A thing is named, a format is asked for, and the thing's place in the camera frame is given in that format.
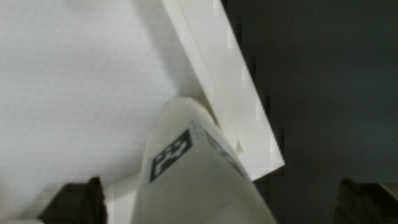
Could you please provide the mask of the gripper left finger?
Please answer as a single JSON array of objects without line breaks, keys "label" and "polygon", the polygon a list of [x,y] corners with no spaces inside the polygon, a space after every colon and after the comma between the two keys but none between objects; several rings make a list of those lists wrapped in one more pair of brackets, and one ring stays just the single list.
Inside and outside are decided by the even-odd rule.
[{"label": "gripper left finger", "polygon": [[52,199],[39,220],[45,224],[107,224],[107,206],[101,180],[69,183]]}]

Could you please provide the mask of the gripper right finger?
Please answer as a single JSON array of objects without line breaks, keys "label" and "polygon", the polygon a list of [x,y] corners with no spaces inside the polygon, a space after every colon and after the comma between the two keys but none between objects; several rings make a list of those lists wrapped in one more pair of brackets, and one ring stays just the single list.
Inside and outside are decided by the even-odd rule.
[{"label": "gripper right finger", "polygon": [[341,180],[334,224],[398,224],[398,183]]}]

